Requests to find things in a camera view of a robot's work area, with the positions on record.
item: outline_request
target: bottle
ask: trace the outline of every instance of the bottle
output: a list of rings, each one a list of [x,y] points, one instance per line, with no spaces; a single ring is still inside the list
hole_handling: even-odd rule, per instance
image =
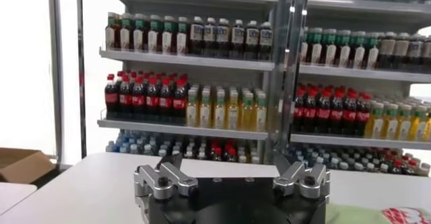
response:
[[[238,92],[230,91],[227,125],[230,130],[238,129]]]
[[[215,105],[213,123],[214,128],[225,128],[226,104],[224,90],[217,91],[217,104]]]
[[[242,20],[235,20],[235,26],[232,28],[232,50],[230,51],[230,58],[244,58],[244,34]]]
[[[423,141],[426,123],[428,121],[426,106],[418,106],[415,110],[414,117],[411,119],[411,129],[409,133],[409,141]]]
[[[343,104],[343,135],[354,135],[356,120],[356,92],[350,91]]]
[[[195,17],[194,22],[191,25],[190,41],[191,54],[198,56],[201,55],[203,46],[203,21],[201,17]]]
[[[293,129],[295,132],[302,131],[302,125],[304,124],[304,90],[298,89],[295,96],[295,112],[294,112],[294,123]]]
[[[381,133],[381,138],[386,140],[395,140],[395,133],[397,132],[398,120],[398,105],[389,104],[386,109],[386,115],[383,120],[383,128]]]
[[[148,52],[161,52],[163,44],[162,21],[158,15],[151,15],[150,19],[150,30],[148,32]]]
[[[229,58],[230,51],[230,28],[227,19],[220,19],[217,26],[217,36],[215,37],[215,47],[217,48],[217,57]]]
[[[164,16],[164,31],[162,35],[163,54],[176,53],[177,23],[172,16]]]
[[[248,92],[245,95],[244,108],[242,109],[242,120],[241,120],[242,130],[251,130],[251,128],[253,127],[252,115],[253,115],[253,94]]]
[[[303,130],[308,133],[315,132],[316,94],[317,94],[317,91],[315,89],[310,89],[308,91],[308,97],[304,103]]]
[[[316,114],[316,129],[318,133],[327,134],[329,132],[329,117],[331,114],[330,96],[331,92],[325,90],[317,104],[319,107]]]
[[[209,90],[204,89],[202,91],[202,102],[199,108],[199,125],[201,128],[209,128],[210,127],[210,110],[211,106],[209,103]]]
[[[244,58],[246,60],[257,60],[257,52],[259,47],[259,29],[257,22],[252,20],[247,25],[245,39],[245,52]]]
[[[190,27],[186,17],[178,18],[178,34],[176,35],[176,54],[186,55],[190,46]]]
[[[261,25],[261,35],[259,39],[259,60],[260,61],[271,60],[272,39],[273,39],[273,32],[271,29],[271,23],[264,22]]]

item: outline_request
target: yellow juice bottle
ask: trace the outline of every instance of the yellow juice bottle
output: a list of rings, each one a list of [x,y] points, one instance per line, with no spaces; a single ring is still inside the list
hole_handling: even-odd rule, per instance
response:
[[[409,132],[410,141],[423,141],[426,123],[428,118],[426,112],[428,108],[426,106],[418,106],[415,110],[414,117],[411,120],[411,129]]]
[[[189,90],[189,101],[187,102],[187,109],[186,109],[186,118],[187,118],[187,126],[190,127],[196,127],[198,126],[198,111],[197,111],[197,92],[195,89]]]
[[[214,108],[213,123],[214,128],[225,128],[226,119],[226,104],[225,93],[223,89],[217,91],[217,102]]]
[[[398,105],[389,104],[386,115],[383,118],[383,128],[381,133],[381,138],[386,140],[394,140],[395,133],[398,127],[397,120]]]
[[[403,104],[398,112],[398,127],[395,132],[395,139],[400,141],[406,141],[409,136],[411,127],[411,106]]]
[[[251,92],[246,93],[244,99],[244,108],[242,109],[242,120],[241,129],[250,130],[252,126],[252,115],[253,115],[253,94]]]
[[[226,126],[231,130],[238,130],[239,118],[238,118],[238,92],[230,91],[228,113],[226,119]]]
[[[264,132],[267,129],[267,96],[260,92],[257,96],[257,109],[255,126],[257,132]]]

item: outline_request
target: plastic bottle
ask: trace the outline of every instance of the plastic bottle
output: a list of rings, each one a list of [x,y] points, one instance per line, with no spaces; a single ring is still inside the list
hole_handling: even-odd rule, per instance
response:
[[[245,39],[245,52],[244,58],[246,60],[257,60],[257,53],[259,49],[259,29],[257,22],[252,20],[248,23],[246,28],[246,39]]]
[[[190,29],[190,53],[194,55],[202,54],[203,44],[203,21],[201,17],[195,17]]]
[[[399,111],[397,132],[395,138],[400,141],[406,141],[409,137],[411,127],[411,106],[405,104],[401,106]]]
[[[410,141],[423,141],[426,123],[428,121],[426,106],[418,106],[415,110],[414,117],[411,119],[411,129],[409,132]]]

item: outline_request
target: white table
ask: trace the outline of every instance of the white table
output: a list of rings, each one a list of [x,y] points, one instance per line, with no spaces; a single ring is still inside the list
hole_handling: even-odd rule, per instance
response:
[[[31,184],[0,183],[0,215],[37,190]]]
[[[0,217],[0,223],[142,224],[134,201],[133,170],[158,157],[90,155]],[[183,160],[194,177],[274,177],[275,166]],[[420,207],[431,212],[431,179],[334,171],[331,202],[359,207]]]

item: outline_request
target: bottle label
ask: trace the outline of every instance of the bottle label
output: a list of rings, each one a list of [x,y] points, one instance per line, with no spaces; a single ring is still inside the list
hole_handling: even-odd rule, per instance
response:
[[[345,110],[343,112],[343,119],[346,121],[355,121],[356,112],[352,112],[351,110]]]
[[[130,35],[129,30],[126,28],[121,29],[120,31],[120,39],[121,39],[121,49],[128,50],[130,43]]]
[[[143,106],[145,104],[145,100],[143,96],[133,96],[132,104],[134,106]]]
[[[316,109],[304,108],[304,117],[314,118],[316,116]]]
[[[261,46],[272,46],[272,30],[261,30]]]
[[[259,30],[254,28],[247,29],[246,43],[249,45],[257,45],[259,43]]]
[[[214,120],[214,128],[223,128],[224,127],[224,109],[216,108],[215,109],[215,120]]]
[[[160,99],[158,97],[147,96],[147,106],[156,107],[159,106]]]
[[[236,123],[237,122],[238,122],[238,110],[237,109],[230,109],[229,110],[228,128],[229,129],[236,129]]]
[[[186,100],[174,100],[174,109],[184,109],[186,104]]]
[[[115,47],[115,31],[111,27],[105,29],[106,49]]]
[[[187,107],[187,126],[196,127],[196,107]]]
[[[116,103],[118,101],[118,94],[105,94],[106,103]]]
[[[321,58],[321,53],[322,53],[322,45],[314,44],[312,46],[312,53],[311,53],[312,64],[317,64],[319,62],[319,59]]]
[[[409,48],[409,41],[405,41],[405,40],[396,41],[393,54],[396,56],[404,57],[407,54],[408,48]]]
[[[203,26],[199,24],[191,25],[190,39],[194,41],[202,41]]]
[[[353,62],[353,68],[354,69],[360,69],[362,65],[362,60],[364,60],[364,53],[365,48],[364,47],[357,47],[355,51],[355,58]]]
[[[350,55],[350,47],[348,45],[343,46],[341,48],[341,52],[339,55],[339,66],[340,67],[347,67],[349,55]]]
[[[120,104],[132,104],[132,96],[120,94]]]
[[[331,120],[340,121],[343,117],[343,111],[342,110],[332,110],[331,111]]]
[[[410,131],[410,121],[403,121],[399,129],[399,140],[406,141]]]
[[[172,98],[160,98],[160,107],[163,108],[171,108],[172,107]]]
[[[395,133],[397,131],[397,120],[391,120],[388,123],[388,129],[386,132],[386,140],[394,140],[395,139]]]
[[[418,129],[416,130],[416,134],[414,137],[415,141],[422,141],[424,138],[424,132],[425,132],[426,122],[420,122],[418,125]]]
[[[176,53],[179,55],[185,55],[186,54],[186,41],[187,41],[187,35],[183,33],[179,33],[176,35]]]
[[[141,30],[135,30],[133,32],[133,45],[135,48],[135,51],[142,50],[142,44],[143,44],[143,32]]]
[[[331,110],[326,110],[326,109],[318,109],[317,110],[317,117],[318,118],[328,119],[330,114],[331,114]]]
[[[267,120],[267,112],[265,110],[257,110],[257,113],[256,113],[256,131],[257,132],[265,131],[266,120]]]
[[[149,31],[148,32],[148,52],[157,52],[157,35],[158,32]]]
[[[366,66],[367,69],[376,68],[377,56],[378,56],[378,48],[374,47],[370,49],[370,53],[368,54],[368,62]]]
[[[337,51],[337,47],[333,44],[329,45],[326,50],[326,59],[325,64],[326,65],[333,65],[334,59],[335,59],[335,51]]]
[[[374,126],[372,127],[371,138],[373,138],[373,139],[379,139],[380,138],[382,126],[383,126],[383,119],[381,119],[381,118],[374,119]]]
[[[217,27],[217,42],[229,42],[229,28],[226,26]]]
[[[202,128],[209,128],[209,108],[201,107],[200,123]]]
[[[163,54],[170,54],[170,48],[172,46],[172,33],[163,32],[162,44],[163,44]]]
[[[213,25],[205,26],[203,31],[203,40],[208,42],[216,41],[216,27]]]

